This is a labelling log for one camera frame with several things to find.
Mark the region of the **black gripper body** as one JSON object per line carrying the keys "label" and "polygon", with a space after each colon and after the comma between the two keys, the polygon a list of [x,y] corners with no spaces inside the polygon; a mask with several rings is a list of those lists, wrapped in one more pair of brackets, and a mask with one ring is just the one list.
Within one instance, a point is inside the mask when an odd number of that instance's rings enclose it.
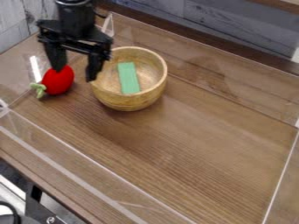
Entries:
{"label": "black gripper body", "polygon": [[99,53],[104,60],[109,60],[111,46],[113,40],[105,34],[96,31],[96,26],[87,29],[77,37],[67,34],[57,20],[39,20],[37,26],[40,33],[37,35],[39,41],[43,43],[63,44],[67,51],[89,55]]}

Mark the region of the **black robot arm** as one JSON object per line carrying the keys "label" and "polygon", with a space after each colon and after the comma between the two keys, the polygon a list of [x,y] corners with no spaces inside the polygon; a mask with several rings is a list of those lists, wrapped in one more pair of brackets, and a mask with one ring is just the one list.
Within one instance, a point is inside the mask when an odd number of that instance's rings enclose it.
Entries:
{"label": "black robot arm", "polygon": [[104,63],[111,59],[113,39],[96,27],[97,14],[93,0],[55,0],[57,19],[39,19],[39,42],[51,62],[51,68],[60,72],[67,66],[67,51],[88,56],[85,81],[97,78]]}

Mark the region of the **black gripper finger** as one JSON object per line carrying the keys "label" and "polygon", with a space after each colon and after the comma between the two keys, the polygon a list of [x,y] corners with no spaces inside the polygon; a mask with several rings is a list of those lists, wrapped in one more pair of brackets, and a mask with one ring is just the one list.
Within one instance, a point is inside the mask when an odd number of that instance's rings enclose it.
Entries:
{"label": "black gripper finger", "polygon": [[104,65],[103,55],[96,52],[92,52],[88,55],[88,66],[85,68],[87,82],[91,82],[97,78],[97,74],[103,69],[103,65]]}
{"label": "black gripper finger", "polygon": [[59,72],[67,65],[67,50],[63,44],[45,43],[44,50],[51,62],[51,68]]}

